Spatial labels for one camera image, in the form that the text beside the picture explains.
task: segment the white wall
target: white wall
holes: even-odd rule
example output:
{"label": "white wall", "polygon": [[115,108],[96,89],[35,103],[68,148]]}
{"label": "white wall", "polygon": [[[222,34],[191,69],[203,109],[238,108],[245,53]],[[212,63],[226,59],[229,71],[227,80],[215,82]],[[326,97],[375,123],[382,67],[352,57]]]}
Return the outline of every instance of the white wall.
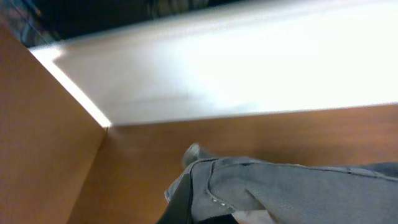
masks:
{"label": "white wall", "polygon": [[396,103],[397,12],[397,1],[245,2],[32,52],[114,124]]}

